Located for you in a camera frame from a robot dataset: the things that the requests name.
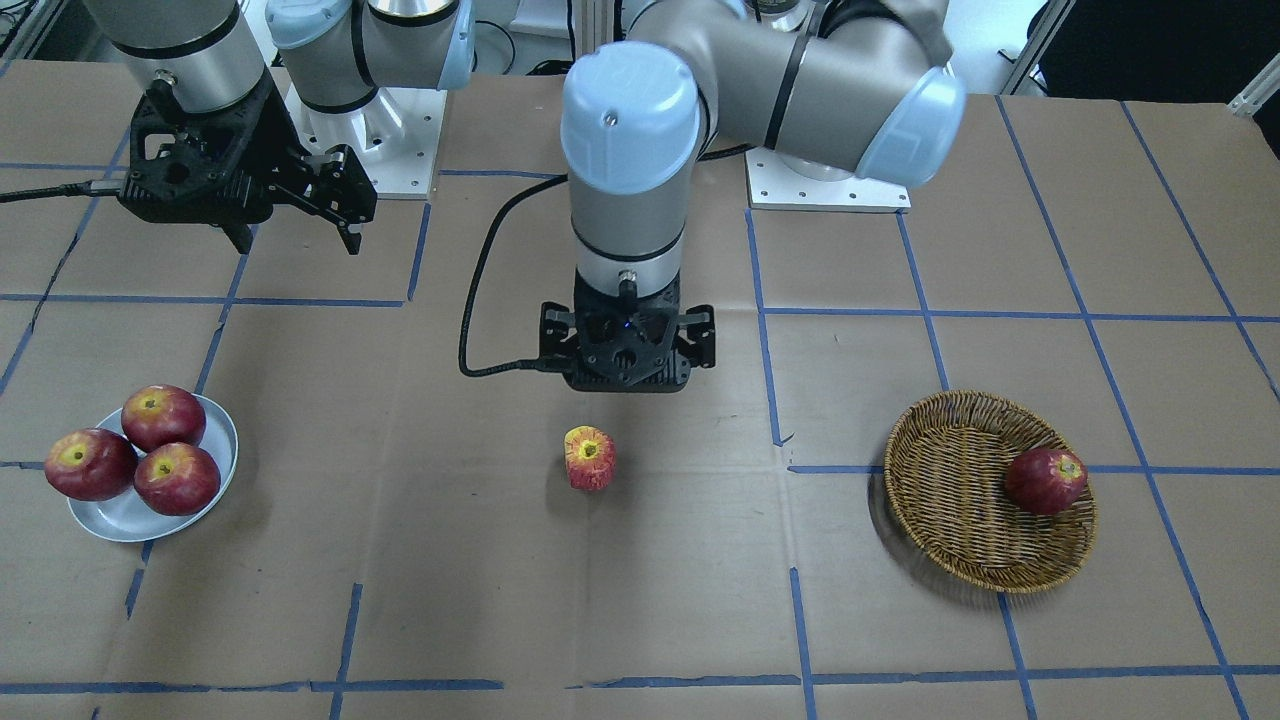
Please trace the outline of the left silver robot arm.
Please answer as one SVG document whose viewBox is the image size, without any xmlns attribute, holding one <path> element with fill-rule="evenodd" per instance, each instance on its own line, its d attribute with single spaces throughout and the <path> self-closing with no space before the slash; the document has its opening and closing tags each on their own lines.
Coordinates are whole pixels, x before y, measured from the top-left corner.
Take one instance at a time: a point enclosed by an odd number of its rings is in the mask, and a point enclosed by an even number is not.
<svg viewBox="0 0 1280 720">
<path fill-rule="evenodd" d="M 783 33 L 733 1 L 650 1 L 570 69 L 559 141 L 573 301 L 544 304 L 529 366 L 586 392 L 675 392 L 716 365 L 716 310 L 681 306 L 692 173 L 719 136 L 909 188 L 966 91 L 945 1 L 833 1 Z"/>
</svg>

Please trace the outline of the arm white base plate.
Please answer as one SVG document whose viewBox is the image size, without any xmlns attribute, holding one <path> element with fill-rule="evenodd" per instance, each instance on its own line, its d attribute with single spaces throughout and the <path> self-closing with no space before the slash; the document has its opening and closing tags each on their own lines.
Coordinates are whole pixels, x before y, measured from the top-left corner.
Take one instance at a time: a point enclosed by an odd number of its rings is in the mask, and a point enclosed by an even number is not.
<svg viewBox="0 0 1280 720">
<path fill-rule="evenodd" d="M 746 152 L 750 206 L 777 211 L 906 213 L 906 188 L 849 170 L 751 149 Z"/>
<path fill-rule="evenodd" d="M 285 105 L 311 152 L 348 145 L 380 199 L 428 201 L 448 96 L 443 90 L 380 88 L 360 109 L 326 114 L 306 106 L 292 88 Z"/>
</svg>

